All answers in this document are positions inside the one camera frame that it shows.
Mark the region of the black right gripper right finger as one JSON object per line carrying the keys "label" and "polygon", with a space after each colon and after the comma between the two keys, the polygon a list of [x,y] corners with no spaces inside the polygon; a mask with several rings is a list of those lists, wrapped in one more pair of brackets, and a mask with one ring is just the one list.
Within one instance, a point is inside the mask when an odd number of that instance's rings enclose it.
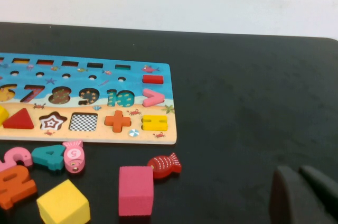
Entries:
{"label": "black right gripper right finger", "polygon": [[299,173],[326,208],[337,208],[337,182],[312,166],[301,166]]}

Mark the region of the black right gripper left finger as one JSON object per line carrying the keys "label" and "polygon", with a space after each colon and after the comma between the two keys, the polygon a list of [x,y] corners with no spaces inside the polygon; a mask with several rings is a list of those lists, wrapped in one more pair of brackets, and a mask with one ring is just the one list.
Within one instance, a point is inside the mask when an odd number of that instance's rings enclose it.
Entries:
{"label": "black right gripper left finger", "polygon": [[271,223],[337,223],[337,208],[326,208],[299,170],[288,166],[274,171],[269,215]]}

